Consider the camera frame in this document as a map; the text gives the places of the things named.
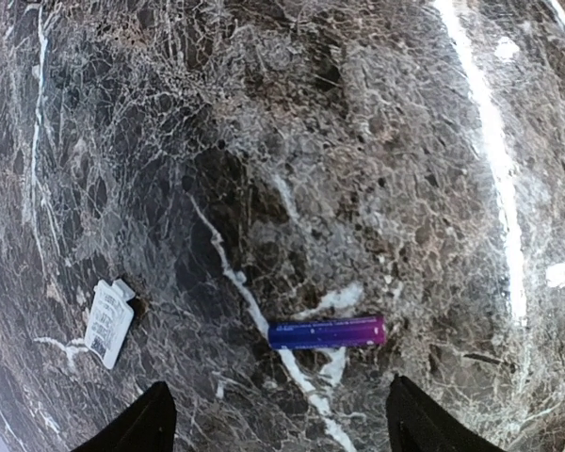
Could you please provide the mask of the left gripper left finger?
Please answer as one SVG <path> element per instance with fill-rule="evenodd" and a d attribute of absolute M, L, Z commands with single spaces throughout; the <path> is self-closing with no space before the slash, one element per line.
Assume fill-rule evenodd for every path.
<path fill-rule="evenodd" d="M 169 386 L 155 382 L 128 408 L 73 452 L 171 452 L 177 411 Z"/>

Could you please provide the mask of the white battery cover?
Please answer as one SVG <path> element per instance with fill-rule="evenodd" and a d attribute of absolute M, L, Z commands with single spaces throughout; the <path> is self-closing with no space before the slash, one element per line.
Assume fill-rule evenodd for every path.
<path fill-rule="evenodd" d="M 114 368 L 134 318 L 129 302 L 135 297 L 135 291 L 122 279 L 112 283 L 100 280 L 94 286 L 84 345 L 108 370 Z"/>

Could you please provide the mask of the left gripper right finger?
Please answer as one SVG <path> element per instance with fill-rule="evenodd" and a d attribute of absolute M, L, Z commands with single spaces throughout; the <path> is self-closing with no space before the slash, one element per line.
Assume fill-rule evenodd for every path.
<path fill-rule="evenodd" d="M 408 377 L 395 374 L 385 409 L 393 451 L 503 452 L 461 424 Z"/>

